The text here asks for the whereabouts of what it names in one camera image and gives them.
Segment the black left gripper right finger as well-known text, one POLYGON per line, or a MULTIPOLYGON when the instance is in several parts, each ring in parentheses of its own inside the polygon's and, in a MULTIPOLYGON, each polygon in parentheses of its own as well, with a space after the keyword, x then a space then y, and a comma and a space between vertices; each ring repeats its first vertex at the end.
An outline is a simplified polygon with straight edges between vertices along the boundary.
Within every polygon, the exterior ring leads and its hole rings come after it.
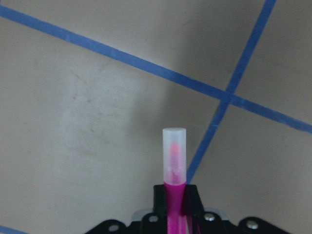
POLYGON ((201 222, 204 207, 196 185, 187 184, 182 202, 182 214, 186 217, 186 226, 189 234, 201 233, 201 222))

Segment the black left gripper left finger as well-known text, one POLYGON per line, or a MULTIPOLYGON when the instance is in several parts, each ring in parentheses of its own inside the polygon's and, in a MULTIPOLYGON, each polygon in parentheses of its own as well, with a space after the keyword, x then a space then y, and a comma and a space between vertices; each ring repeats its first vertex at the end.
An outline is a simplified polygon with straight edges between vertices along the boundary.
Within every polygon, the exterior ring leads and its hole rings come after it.
POLYGON ((154 189, 154 203, 153 213, 158 217, 158 226, 161 234, 167 234, 167 200, 166 190, 163 184, 155 185, 154 189))

